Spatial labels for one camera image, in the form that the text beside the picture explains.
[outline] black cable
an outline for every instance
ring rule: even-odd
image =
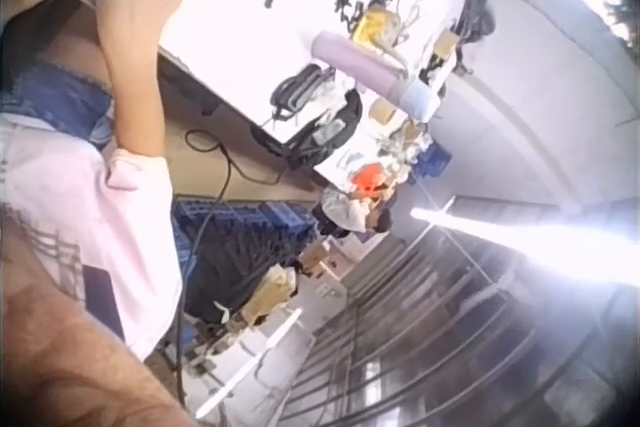
[[[213,143],[213,145],[211,147],[206,147],[206,148],[197,147],[191,140],[191,136],[193,135],[201,135],[203,137],[206,137]],[[254,184],[267,185],[267,186],[278,185],[282,180],[282,177],[284,177],[284,175],[289,172],[289,169],[283,169],[282,171],[280,171],[280,173],[276,176],[274,180],[263,180],[263,179],[256,179],[254,177],[251,177],[248,174],[246,174],[244,170],[242,170],[242,168],[238,165],[238,163],[233,159],[233,157],[231,157],[231,155],[229,154],[229,151],[227,150],[225,145],[220,141],[220,139],[218,139],[218,137],[216,137],[211,132],[203,129],[188,130],[184,134],[184,142],[185,144],[187,144],[187,146],[189,146],[189,148],[191,148],[192,150],[195,150],[196,152],[200,152],[202,154],[208,154],[211,152],[215,152],[216,150],[219,150],[227,160],[229,168],[233,167],[233,169],[235,169],[235,171],[240,175],[240,177]]]
[[[193,135],[201,135],[204,137],[207,137],[209,140],[212,141],[213,145],[210,147],[198,147],[197,145],[195,145],[193,143],[193,141],[191,140],[191,137]],[[229,151],[227,150],[227,148],[225,147],[225,145],[222,143],[222,141],[216,137],[215,135],[213,135],[211,132],[208,132],[206,130],[203,129],[191,129],[188,130],[185,134],[184,134],[184,142],[185,144],[187,144],[187,146],[189,146],[189,148],[191,148],[192,150],[194,150],[195,152],[200,152],[203,154],[207,154],[207,153],[211,153],[211,152],[215,152],[217,150],[219,150],[222,155],[224,156],[226,163],[227,163],[227,172],[226,172],[226,177],[224,180],[224,184],[222,185],[222,188],[220,189],[220,192],[218,193],[218,195],[215,197],[214,200],[214,205],[217,204],[218,202],[220,202],[223,198],[225,193],[227,192],[227,189],[229,188],[229,184],[231,183],[231,177],[233,175],[233,171],[235,170],[240,177],[242,177],[243,179],[252,182],[254,184],[259,184],[259,185],[267,185],[267,186],[274,186],[280,183],[280,181],[282,180],[282,177],[288,172],[288,169],[284,169],[282,170],[277,177],[272,180],[272,181],[266,181],[266,180],[261,180],[261,179],[255,179],[253,177],[250,177],[249,175],[247,175],[242,168],[238,165],[238,163],[233,159],[233,157],[231,157],[231,155],[229,154]],[[207,228],[207,225],[209,225],[209,222],[211,221],[211,219],[213,218],[213,215],[215,213],[215,209],[211,208],[211,210],[209,211],[209,213],[207,214],[207,216],[204,218],[204,220],[202,221],[202,225],[200,225],[200,228],[198,229],[198,232],[196,233],[195,239],[193,241],[193,245],[191,246],[191,250],[189,251],[189,256],[187,257],[187,262],[185,264],[185,267],[183,269],[183,285],[182,285],[182,292],[180,293],[180,299],[178,301],[178,310],[176,312],[176,390],[177,390],[177,394],[178,394],[178,400],[180,401],[180,404],[182,405],[182,407],[186,407],[186,396],[185,396],[185,391],[184,391],[184,384],[182,382],[182,331],[183,331],[183,325],[184,325],[184,319],[183,319],[183,314],[184,314],[184,308],[186,305],[186,291],[187,291],[187,282],[188,279],[185,277],[185,273],[186,271],[189,269],[189,267],[191,266],[191,262],[193,262],[193,258],[196,254],[196,251],[198,249],[198,247],[200,246],[200,243],[202,242],[202,239],[204,237],[204,232]]]
[[[396,2],[396,13],[399,14],[400,12],[400,1],[401,0],[397,0]],[[631,107],[633,107],[637,112],[638,115],[636,117],[634,117],[633,119],[629,119],[623,122],[620,122],[618,124],[616,124],[616,127],[620,127],[622,125],[628,124],[630,122],[633,122],[635,120],[638,120],[640,118],[640,111],[638,110],[638,107],[636,106],[636,104],[632,101],[632,99],[629,97],[629,95],[627,95],[627,93],[624,91],[624,89],[622,89],[620,87],[620,85],[618,85],[618,82],[613,78],[613,75],[611,74],[611,72],[609,72],[609,70],[605,69],[604,66],[598,62],[598,60],[593,56],[593,54],[591,52],[589,52],[585,47],[583,47],[580,42],[578,42],[578,40],[573,37],[571,34],[569,34],[566,30],[564,30],[562,27],[560,27],[555,20],[553,20],[553,18],[547,14],[544,10],[542,10],[541,7],[538,7],[537,5],[535,5],[532,1],[530,0],[519,0],[520,2],[528,5],[529,7],[531,7],[533,10],[535,10],[538,14],[540,14],[542,17],[544,17],[544,19],[549,22],[550,25],[552,25],[558,32],[560,32],[560,34],[562,34],[562,36],[564,38],[566,38],[569,42],[571,42],[573,45],[575,45],[576,47],[578,47],[578,49],[580,49],[580,51],[583,54],[586,54],[587,57],[589,57],[591,60],[593,60],[593,62],[598,65],[600,67],[600,69],[605,73],[605,75],[609,78],[609,80],[611,81],[611,83],[613,85],[615,85],[617,87],[617,89],[625,96],[625,98],[627,99],[627,101],[629,102],[629,104],[631,105]]]

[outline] pink t-shirt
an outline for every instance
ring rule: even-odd
[[[89,143],[0,115],[0,198],[67,295],[140,359],[171,326],[182,289],[164,158]]]

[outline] floor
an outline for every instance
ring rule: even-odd
[[[219,138],[251,178],[271,183],[284,170],[284,162],[260,147],[251,137],[247,121],[228,106],[220,105],[212,115],[202,116],[199,109],[190,106],[171,86],[163,86],[163,98],[167,115],[167,160],[176,194],[217,196],[226,178],[226,160],[220,152],[203,154],[186,144],[184,137],[190,129],[202,129]],[[205,136],[196,135],[191,140],[199,148],[213,145]],[[277,185],[265,186],[234,172],[225,198],[313,204],[318,199],[318,190],[302,173],[285,174]]]

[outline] orange hard hat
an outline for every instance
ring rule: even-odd
[[[351,182],[358,190],[365,192],[375,190],[384,181],[384,167],[379,162],[365,165],[351,177]]]

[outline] cardboard box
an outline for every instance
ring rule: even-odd
[[[396,108],[388,100],[379,97],[371,109],[369,109],[369,118],[378,122],[380,125],[387,125],[393,119],[396,113]]]
[[[433,53],[441,59],[447,60],[456,49],[458,42],[460,42],[460,37],[458,35],[454,34],[449,29],[443,30],[433,46]]]
[[[302,262],[304,272],[311,272],[327,257],[329,257],[329,245],[324,239],[318,239],[300,254],[298,260]]]

